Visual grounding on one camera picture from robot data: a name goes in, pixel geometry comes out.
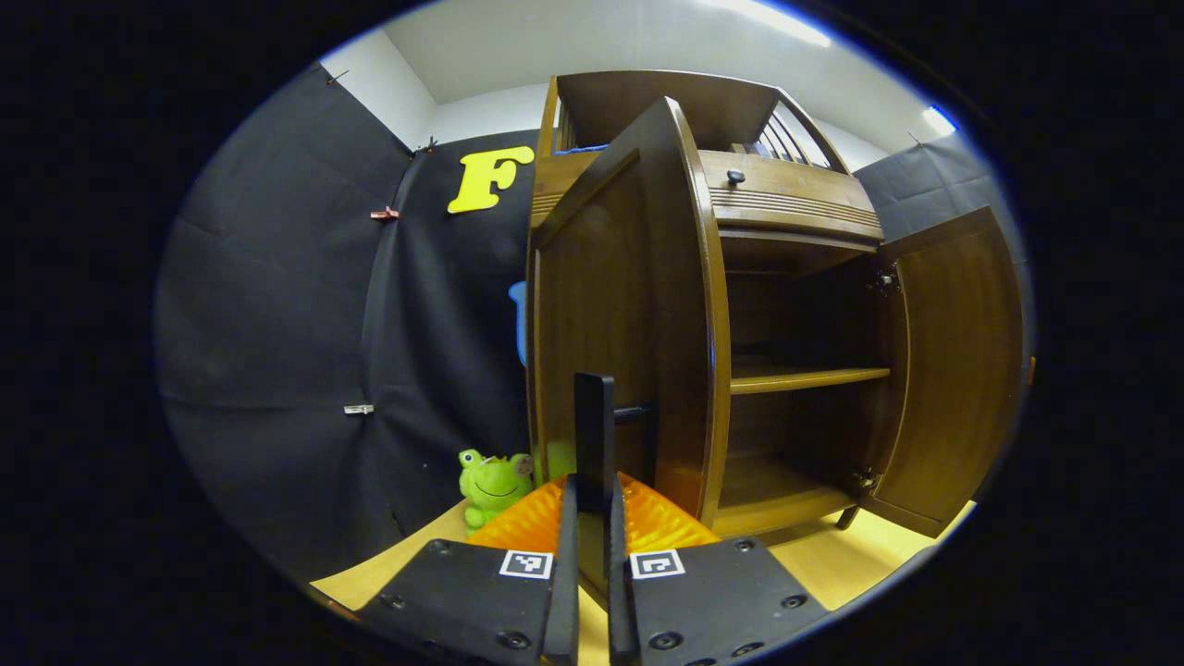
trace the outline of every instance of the yellow letter f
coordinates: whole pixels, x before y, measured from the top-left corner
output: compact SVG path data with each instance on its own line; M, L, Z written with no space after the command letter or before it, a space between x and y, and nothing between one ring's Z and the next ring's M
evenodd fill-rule
M534 151L527 146L472 153L461 158L464 177L461 178L461 191L457 192L456 199L448 204L448 212L463 213L496 206L497 194L489 191L489 184L495 182L498 190L506 190L517 175L517 165L528 165L532 161Z

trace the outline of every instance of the ceiling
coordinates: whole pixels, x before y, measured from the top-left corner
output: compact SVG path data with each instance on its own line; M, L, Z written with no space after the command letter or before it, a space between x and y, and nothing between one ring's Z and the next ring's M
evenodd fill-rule
M834 36L818 46L703 0L440 0L384 30L440 104L554 75L676 69L778 85L888 153L909 133L937 136L929 102Z

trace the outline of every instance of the black fabric curtain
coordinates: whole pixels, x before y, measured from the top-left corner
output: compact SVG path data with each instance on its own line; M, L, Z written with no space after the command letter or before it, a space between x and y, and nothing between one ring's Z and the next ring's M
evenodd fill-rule
M1023 316L1021 376L1027 378L1029 359L1036 346L1036 297L1023 236L991 165L958 134L950 134L873 162L854 175L860 179L871 199L886 243L972 210L991 206L1008 242L1019 287ZM1027 386L1021 386L1021 390L1027 397ZM1000 455L996 459L974 495L976 501L982 501L1004 457Z
M533 147L538 130L419 152L382 232L366 309L367 395L399 524L418 530L461 501L457 454L529 452L517 303L534 164L487 210L449 213L471 153Z
M157 283L157 377L220 513L311 581L401 538L366 417L361 344L384 223L411 155L311 68L263 103L184 201Z

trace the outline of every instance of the green frog plush toy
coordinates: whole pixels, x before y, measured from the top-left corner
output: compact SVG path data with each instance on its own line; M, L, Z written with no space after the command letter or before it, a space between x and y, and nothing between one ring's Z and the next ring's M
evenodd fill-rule
M529 454L520 453L506 460L484 457L469 449L462 452L459 457L461 494L472 501L472 506L464 510L470 537L534 489L530 482L534 460Z

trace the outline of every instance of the wooden shelf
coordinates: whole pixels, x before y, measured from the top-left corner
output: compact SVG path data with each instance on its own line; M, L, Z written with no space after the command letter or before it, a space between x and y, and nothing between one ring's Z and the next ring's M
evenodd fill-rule
M732 395L797 391L888 377L887 367L812 370L777 363L739 363L732 367Z
M712 530L722 538L758 534L850 506L849 494L797 472L777 454L729 456Z
M875 245L822 236L749 229L720 229L723 265L729 274L805 277L838 265Z

